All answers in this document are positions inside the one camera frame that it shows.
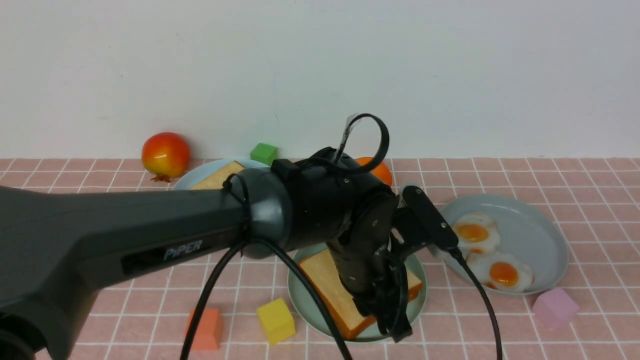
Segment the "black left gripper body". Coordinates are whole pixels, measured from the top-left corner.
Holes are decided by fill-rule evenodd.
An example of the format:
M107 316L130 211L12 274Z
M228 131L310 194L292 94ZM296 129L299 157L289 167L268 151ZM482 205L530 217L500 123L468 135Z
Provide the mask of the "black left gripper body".
M392 301L396 314L400 300L409 298L409 280L400 274L402 256L388 249L398 245L391 230L399 214L400 210L354 210L345 232L327 245L340 282L362 317L374 317L376 300Z

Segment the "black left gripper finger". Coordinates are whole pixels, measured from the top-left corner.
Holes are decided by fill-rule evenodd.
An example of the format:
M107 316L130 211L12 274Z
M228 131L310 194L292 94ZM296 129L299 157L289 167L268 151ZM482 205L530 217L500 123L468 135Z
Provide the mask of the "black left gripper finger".
M398 343L405 338L411 336L413 334L412 326L409 321L409 317L407 317L407 307L409 305L409 298L403 298L398 303L398 310L396 315L393 317L392 323L392 340L395 343Z
M391 300L375 300L372 314L376 318L378 331L384 337L391 337L396 325L396 306Z

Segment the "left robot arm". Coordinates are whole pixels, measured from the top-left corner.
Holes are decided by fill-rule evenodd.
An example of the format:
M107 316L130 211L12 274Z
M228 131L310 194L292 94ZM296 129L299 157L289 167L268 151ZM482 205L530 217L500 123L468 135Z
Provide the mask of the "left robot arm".
M98 292L226 250L196 307L197 325L222 269L237 253L281 258L327 244L356 310L386 337L413 333L405 315L406 255L391 234L404 214L372 166L327 147L297 162L247 168L222 189L47 194L1 188L1 358L47 349L66 360Z

